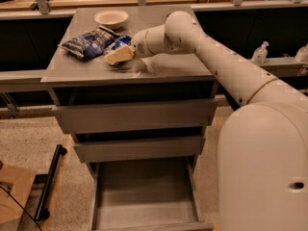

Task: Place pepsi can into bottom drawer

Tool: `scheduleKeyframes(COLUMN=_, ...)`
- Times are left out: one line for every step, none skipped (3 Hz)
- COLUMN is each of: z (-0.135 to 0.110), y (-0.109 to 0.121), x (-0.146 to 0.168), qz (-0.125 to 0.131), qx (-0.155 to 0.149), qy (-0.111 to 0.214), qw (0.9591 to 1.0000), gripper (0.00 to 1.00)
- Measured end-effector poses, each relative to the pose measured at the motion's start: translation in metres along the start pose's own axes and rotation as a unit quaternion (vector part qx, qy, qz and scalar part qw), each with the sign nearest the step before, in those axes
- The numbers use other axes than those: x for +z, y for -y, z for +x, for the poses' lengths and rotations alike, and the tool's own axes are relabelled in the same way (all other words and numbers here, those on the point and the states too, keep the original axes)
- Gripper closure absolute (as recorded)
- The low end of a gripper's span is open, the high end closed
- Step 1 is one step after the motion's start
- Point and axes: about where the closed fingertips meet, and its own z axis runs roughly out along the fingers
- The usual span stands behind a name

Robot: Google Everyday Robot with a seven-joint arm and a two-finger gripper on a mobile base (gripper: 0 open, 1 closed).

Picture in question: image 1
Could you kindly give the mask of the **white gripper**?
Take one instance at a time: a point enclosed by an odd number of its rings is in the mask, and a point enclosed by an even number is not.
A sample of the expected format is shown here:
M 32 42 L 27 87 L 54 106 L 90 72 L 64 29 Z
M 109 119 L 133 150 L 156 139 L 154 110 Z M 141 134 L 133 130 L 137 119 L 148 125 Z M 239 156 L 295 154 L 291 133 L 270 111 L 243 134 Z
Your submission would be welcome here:
M 121 62 L 130 61 L 133 59 L 135 53 L 141 58 L 148 57 L 150 52 L 146 44 L 146 30 L 142 30 L 134 34 L 131 40 L 131 46 L 124 44 L 119 46 L 116 50 L 108 53 L 105 59 L 108 64 L 115 65 Z

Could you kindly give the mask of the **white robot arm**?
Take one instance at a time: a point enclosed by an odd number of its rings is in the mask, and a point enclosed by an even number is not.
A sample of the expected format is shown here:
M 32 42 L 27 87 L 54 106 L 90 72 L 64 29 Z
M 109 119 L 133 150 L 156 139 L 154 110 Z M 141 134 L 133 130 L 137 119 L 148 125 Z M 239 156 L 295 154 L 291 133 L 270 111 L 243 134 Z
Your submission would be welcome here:
M 206 35 L 182 11 L 136 33 L 110 64 L 187 51 L 239 104 L 218 138 L 220 231 L 308 231 L 308 97 Z

